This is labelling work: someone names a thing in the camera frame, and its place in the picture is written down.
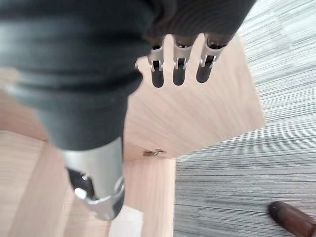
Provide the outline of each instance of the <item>gray carpet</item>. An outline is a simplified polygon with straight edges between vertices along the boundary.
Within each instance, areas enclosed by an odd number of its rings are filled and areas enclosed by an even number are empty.
[[[273,200],[316,217],[316,1],[260,0],[239,34],[268,126],[177,159],[176,237],[292,236]]]

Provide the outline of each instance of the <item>prosthetic hand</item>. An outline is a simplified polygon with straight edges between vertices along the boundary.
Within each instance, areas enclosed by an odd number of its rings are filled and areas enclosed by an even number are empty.
[[[0,65],[9,89],[35,109],[62,152],[76,196],[113,220],[124,201],[123,129],[128,96],[148,55],[163,86],[163,39],[174,37],[173,82],[181,85],[192,45],[204,33],[197,81],[206,82],[254,0],[11,0],[0,3]]]

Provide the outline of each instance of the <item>light wood surface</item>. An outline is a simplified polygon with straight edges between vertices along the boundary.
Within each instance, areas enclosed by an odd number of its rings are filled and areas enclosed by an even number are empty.
[[[175,158],[199,148],[257,129],[265,124],[243,48],[237,39],[224,50],[205,84],[196,79],[203,39],[194,45],[187,78],[182,86],[172,83],[172,41],[165,42],[165,84],[152,86],[146,58],[138,65],[144,74],[141,87],[131,96],[125,125],[125,204],[144,213],[142,236],[168,237],[173,233]],[[30,109],[0,95],[1,128],[45,140],[46,135]],[[42,141],[37,150],[32,142],[25,148],[14,133],[2,132],[5,143],[1,162],[8,162],[9,179],[19,177],[16,167],[25,169],[21,185],[0,183],[16,200],[12,211],[1,213],[4,236],[19,237],[104,237],[110,223],[95,219],[69,187],[63,162],[55,148]],[[158,157],[143,157],[144,150],[163,149]],[[30,164],[12,154],[32,151]],[[8,201],[1,202],[1,208]]]
[[[200,84],[196,71],[202,43],[200,35],[193,46],[182,86],[172,82],[171,36],[166,37],[164,44],[165,83],[162,88],[152,85],[147,59],[138,60],[144,79],[128,103],[124,138],[127,159],[142,158],[144,150],[157,148],[166,151],[161,157],[175,158],[265,125],[239,39],[235,37],[229,43],[209,81]],[[0,78],[12,82],[17,74],[6,69],[0,71]],[[4,111],[3,129],[40,140],[46,138],[29,108],[18,105],[8,96],[0,95],[0,98]]]
[[[62,158],[49,143],[2,131],[0,231],[3,237],[106,237],[110,223],[89,213],[68,184]],[[173,232],[175,160],[124,164],[124,205],[144,213],[142,236]]]
[[[0,236],[8,236],[44,142],[0,131]]]

